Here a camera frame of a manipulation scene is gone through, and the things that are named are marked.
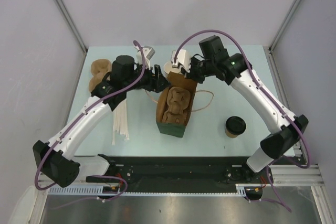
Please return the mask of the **green paper bag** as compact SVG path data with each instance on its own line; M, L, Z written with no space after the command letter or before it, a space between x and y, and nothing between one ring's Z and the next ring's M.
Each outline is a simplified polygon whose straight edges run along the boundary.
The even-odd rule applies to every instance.
M193 109L195 94L198 92L196 89L197 82L185 78L180 73L174 73L174 72L169 73L167 80L170 82L171 86L164 89L160 94L158 100L154 101L156 103L156 124L161 134L182 138L184 136L185 129L190 120L192 112L197 112L201 110L201 109L196 110ZM172 87L181 87L183 89L188 90L191 94L191 101L187 108L187 118L186 123L184 125L162 123L163 113L167 109L166 105L167 94L169 89Z

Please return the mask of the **single brown pulp carrier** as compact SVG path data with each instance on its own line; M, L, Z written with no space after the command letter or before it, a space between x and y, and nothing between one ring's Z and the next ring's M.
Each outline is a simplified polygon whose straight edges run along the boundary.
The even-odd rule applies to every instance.
M184 125L190 101L191 94L188 90L181 87L170 88L166 98L167 109L163 113L162 123Z

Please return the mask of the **black cup lid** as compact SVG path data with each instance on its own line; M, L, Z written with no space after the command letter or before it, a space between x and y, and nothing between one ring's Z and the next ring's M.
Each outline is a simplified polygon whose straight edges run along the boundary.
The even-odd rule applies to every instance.
M231 116L226 120L225 128L228 128L233 132L245 132L246 123L238 116Z

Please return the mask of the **brown paper cup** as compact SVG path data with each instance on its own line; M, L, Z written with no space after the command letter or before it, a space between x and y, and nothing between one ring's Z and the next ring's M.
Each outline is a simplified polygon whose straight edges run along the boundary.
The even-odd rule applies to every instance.
M243 132L233 132L228 128L225 128L225 134L229 137L229 138L236 138L240 135L243 134Z

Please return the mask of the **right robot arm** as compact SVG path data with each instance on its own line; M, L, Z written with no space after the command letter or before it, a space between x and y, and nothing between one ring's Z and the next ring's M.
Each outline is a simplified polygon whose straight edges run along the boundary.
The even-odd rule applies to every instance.
M297 116L279 102L260 81L241 47L238 47L238 53L229 55L216 35L201 40L199 46L203 59L190 58L185 75L199 83L212 76L226 82L247 100L269 130L269 135L260 142L259 148L242 169L243 179L254 183L261 177L264 168L304 140L303 133L309 121L305 115Z

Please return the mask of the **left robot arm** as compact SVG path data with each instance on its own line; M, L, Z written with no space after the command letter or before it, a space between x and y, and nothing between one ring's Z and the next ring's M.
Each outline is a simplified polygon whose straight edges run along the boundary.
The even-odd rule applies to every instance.
M159 65L147 68L129 55L117 56L77 117L47 142L38 140L33 145L35 176L43 173L60 187L72 184L80 173L80 164L72 159L77 148L97 124L127 98L127 92L144 89L160 93L169 86Z

